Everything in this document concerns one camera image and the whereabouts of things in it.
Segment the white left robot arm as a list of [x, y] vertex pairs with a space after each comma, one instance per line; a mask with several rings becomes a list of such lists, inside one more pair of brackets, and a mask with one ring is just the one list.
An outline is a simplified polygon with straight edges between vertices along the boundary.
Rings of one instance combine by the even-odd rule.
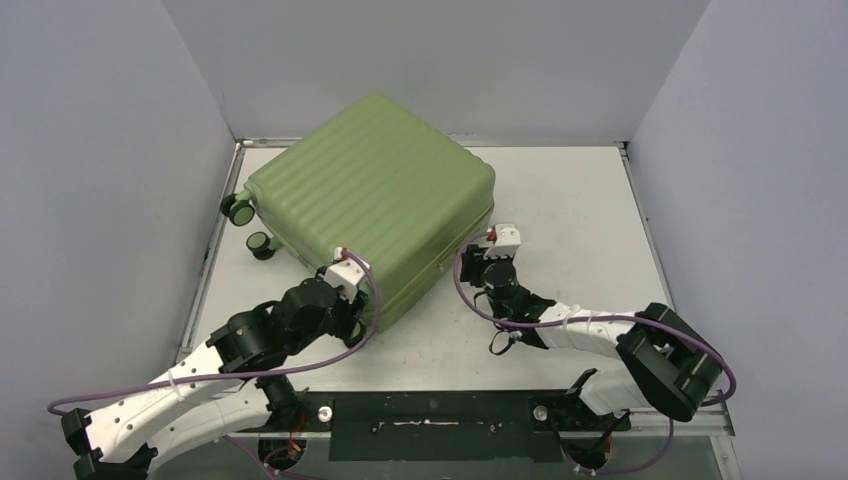
[[160, 375], [153, 389], [95, 410], [74, 409], [61, 425], [78, 479], [145, 479], [173, 458], [227, 434], [291, 427], [301, 407], [280, 370], [328, 335], [352, 347], [368, 296], [361, 279], [318, 274], [281, 299], [233, 315], [206, 342]]

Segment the green suitcase with blue lining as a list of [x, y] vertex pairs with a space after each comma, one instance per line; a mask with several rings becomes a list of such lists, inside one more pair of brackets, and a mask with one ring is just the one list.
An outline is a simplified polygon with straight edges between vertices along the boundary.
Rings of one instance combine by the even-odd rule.
[[219, 209], [236, 226], [259, 220], [267, 249], [312, 269], [353, 251], [381, 295], [366, 318], [386, 331], [487, 224], [495, 183], [491, 165], [374, 92], [260, 166]]

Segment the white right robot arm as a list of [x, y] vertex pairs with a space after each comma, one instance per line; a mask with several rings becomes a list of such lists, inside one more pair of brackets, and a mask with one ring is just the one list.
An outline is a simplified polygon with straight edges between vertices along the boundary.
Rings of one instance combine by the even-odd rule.
[[614, 313], [567, 305], [522, 286], [513, 261], [474, 243], [460, 250], [456, 286], [476, 288], [490, 308], [484, 312], [466, 298], [474, 313], [506, 333], [510, 345], [582, 351], [623, 365], [612, 373], [592, 370], [572, 387], [565, 409], [574, 425], [589, 428], [604, 415], [648, 407], [688, 422], [711, 404], [708, 395], [727, 364], [671, 307], [652, 302]]

